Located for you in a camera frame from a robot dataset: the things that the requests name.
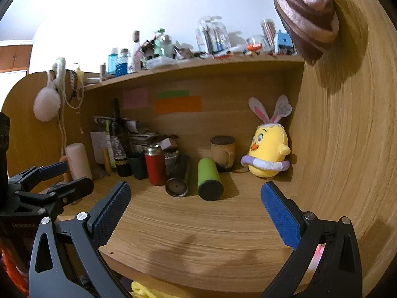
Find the green cup with black lid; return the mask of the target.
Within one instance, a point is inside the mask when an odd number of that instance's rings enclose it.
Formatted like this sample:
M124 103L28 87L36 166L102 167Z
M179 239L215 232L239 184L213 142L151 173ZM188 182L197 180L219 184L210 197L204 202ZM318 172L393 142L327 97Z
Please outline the green cup with black lid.
M206 201L216 201L223 194L223 184L215 162L203 158L198 162L198 195Z

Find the dark steel tumbler lying down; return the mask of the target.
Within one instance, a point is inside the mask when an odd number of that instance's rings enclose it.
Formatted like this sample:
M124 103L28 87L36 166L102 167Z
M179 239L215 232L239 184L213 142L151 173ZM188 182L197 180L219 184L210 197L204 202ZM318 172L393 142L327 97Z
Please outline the dark steel tumbler lying down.
M179 155L165 183L165 190L170 196L184 197L188 194L189 169L190 157Z

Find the pink cylindrical bottle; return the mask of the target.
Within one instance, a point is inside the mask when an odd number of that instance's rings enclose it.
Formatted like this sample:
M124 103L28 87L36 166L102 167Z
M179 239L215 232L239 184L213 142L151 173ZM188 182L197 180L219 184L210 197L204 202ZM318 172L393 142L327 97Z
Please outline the pink cylindrical bottle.
M65 149L69 169L74 180L87 177L92 179L88 156L83 143L73 143Z

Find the white fluffy pompom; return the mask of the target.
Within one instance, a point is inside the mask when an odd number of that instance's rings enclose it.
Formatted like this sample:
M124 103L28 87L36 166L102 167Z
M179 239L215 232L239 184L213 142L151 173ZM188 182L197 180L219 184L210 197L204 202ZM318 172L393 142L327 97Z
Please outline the white fluffy pompom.
M40 90L34 100L34 115L41 122L48 122L58 115L61 107L61 97L50 87Z

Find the white paper sheet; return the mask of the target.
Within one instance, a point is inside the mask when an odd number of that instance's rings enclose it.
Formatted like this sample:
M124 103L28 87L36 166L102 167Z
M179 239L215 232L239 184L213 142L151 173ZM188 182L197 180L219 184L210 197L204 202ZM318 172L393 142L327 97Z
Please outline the white paper sheet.
M104 165L103 150L108 148L108 142L106 139L106 132L91 132L91 142L94 152L94 159L97 164Z

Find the yellow cloth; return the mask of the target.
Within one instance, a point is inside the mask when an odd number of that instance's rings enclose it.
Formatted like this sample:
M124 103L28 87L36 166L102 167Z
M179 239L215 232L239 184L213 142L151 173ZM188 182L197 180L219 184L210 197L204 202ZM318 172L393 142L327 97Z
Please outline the yellow cloth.
M134 298L178 298L174 295L147 288L137 281L132 281L131 283L131 295Z

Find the dark wine bottle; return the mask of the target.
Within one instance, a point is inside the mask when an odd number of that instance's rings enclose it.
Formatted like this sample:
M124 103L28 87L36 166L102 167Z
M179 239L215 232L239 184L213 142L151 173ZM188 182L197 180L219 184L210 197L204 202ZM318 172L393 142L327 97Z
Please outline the dark wine bottle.
M116 171L120 177L132 176L132 167L129 161L131 148L129 137L126 131L125 121L120 115L120 105L118 98L112 101L113 117L110 124L110 140L116 164Z

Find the red thermos bottle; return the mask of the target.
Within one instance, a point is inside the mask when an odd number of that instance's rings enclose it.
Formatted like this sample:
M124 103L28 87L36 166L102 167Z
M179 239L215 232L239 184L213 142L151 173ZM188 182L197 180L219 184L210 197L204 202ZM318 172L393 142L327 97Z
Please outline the red thermos bottle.
M154 186L163 186L167 180L165 157L158 144L150 145L145 152L149 181Z

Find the pink sticky note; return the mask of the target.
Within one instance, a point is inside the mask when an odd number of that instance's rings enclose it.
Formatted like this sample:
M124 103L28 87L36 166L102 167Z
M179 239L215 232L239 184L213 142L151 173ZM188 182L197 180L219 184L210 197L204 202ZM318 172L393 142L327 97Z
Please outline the pink sticky note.
M125 90L123 92L123 108L126 110L146 108L149 106L148 97L149 92L146 87Z

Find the blue liquid bottle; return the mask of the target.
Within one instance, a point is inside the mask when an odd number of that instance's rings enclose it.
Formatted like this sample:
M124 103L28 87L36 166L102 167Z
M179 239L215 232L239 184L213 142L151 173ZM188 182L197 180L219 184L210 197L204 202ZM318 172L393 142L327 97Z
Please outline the blue liquid bottle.
M113 48L108 55L108 74L116 75L116 65L118 60L118 48Z

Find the yellow chick plush toy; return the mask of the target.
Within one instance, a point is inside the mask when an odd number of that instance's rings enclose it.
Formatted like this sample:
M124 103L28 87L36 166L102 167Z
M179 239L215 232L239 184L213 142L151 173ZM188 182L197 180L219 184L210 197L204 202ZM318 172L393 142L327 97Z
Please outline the yellow chick plush toy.
M271 180L290 167L287 156L291 149L287 133L280 121L291 114L292 107L286 95L279 96L272 116L268 115L257 98L251 97L248 105L261 119L262 124L256 127L248 153L241 158L240 163L253 175Z

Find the green sticky note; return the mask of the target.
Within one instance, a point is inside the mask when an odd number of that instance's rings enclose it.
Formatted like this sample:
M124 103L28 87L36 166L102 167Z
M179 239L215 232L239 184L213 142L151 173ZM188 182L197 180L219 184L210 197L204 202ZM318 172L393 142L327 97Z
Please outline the green sticky note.
M187 89L167 90L157 94L156 98L159 100L170 98L183 98L190 96Z

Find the beige mug with brown lid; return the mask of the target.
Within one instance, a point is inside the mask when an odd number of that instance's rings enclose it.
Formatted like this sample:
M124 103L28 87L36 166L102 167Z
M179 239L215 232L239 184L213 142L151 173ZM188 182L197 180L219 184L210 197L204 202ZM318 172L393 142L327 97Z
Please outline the beige mug with brown lid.
M219 171L228 172L234 167L235 138L218 135L210 139L211 157Z

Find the orange sticky note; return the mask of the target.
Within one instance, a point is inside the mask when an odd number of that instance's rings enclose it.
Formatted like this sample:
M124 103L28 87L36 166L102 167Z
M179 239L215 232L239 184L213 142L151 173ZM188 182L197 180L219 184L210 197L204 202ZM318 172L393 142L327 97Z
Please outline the orange sticky note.
M184 96L156 99L153 106L156 114L202 112L202 98L201 96Z

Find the wooden shelf board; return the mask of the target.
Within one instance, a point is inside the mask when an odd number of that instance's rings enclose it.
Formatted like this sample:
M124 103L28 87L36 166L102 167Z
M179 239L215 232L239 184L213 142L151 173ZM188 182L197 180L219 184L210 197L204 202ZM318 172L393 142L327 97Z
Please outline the wooden shelf board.
M299 56L259 55L251 57L228 57L220 59L194 59L174 65L157 67L104 82L89 85L88 92L99 89L130 89L156 82L172 82L198 79L216 75L267 73L301 68L305 64Z

